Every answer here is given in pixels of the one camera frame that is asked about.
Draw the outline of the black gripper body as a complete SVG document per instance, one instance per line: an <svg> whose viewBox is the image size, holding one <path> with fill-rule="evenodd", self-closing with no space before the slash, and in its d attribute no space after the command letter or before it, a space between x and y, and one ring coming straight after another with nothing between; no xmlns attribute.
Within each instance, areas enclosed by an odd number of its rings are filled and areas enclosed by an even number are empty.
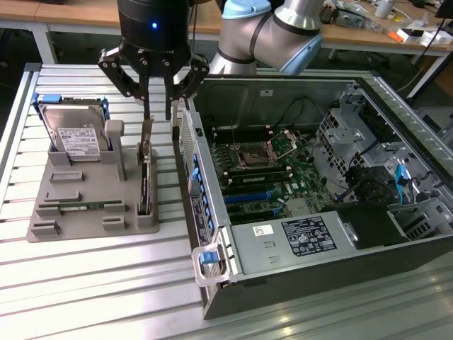
<svg viewBox="0 0 453 340"><path fill-rule="evenodd" d="M120 55L138 74L174 76L189 61L189 1L123 0L117 8Z"/></svg>

